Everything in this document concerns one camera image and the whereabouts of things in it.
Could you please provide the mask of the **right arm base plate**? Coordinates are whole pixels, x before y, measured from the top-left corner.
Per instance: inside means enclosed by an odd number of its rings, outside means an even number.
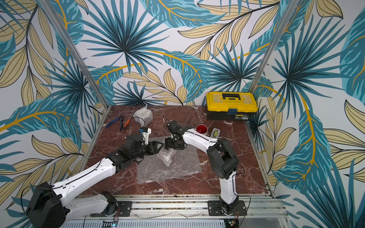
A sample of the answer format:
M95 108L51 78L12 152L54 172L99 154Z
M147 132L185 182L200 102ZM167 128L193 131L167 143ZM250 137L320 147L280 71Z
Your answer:
M207 204L209 216L247 215L247 207L243 200L236 200L231 204L227 204L221 200L210 200Z

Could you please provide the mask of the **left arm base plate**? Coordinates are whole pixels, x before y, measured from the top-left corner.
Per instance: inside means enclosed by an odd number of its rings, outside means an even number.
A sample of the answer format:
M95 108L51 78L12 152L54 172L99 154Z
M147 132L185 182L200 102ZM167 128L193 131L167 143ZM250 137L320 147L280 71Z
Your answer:
M107 205L101 213L90 214L91 217L129 217L132 208L131 201L117 201Z

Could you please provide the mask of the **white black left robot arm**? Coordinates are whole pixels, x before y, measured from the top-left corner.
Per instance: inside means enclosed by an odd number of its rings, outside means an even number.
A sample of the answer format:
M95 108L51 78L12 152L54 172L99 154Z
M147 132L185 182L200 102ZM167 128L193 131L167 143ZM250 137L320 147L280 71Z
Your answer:
M120 206L111 193L84 199L78 199L78 195L132 162L158 154L163 146L162 142L149 142L142 134L130 135L124 145L88 169L52 185L44 182L37 186L25 214L35 228L59 228L65 222L92 214L114 217Z

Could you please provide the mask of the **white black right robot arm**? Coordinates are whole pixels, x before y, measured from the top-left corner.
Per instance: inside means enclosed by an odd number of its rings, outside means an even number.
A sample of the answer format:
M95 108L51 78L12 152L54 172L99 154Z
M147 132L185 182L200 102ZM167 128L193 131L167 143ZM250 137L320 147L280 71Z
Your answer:
M235 187L239 160L230 142L225 138L208 137L188 126L180 126L176 121L169 122L167 128L171 137L165 139L166 149L183 150L191 145L207 154L220 181L220 211L225 215L233 214L239 203Z

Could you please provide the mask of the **clear bubble wrap sheet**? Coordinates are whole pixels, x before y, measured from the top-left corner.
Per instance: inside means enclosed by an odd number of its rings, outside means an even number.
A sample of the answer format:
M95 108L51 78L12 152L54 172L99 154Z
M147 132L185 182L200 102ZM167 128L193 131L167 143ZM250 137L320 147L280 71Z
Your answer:
M137 166L137 183L164 181L201 173L197 148L187 145L184 150L164 149L149 155Z
M147 127L153 120L153 113L147 105L135 111L133 118L142 126Z

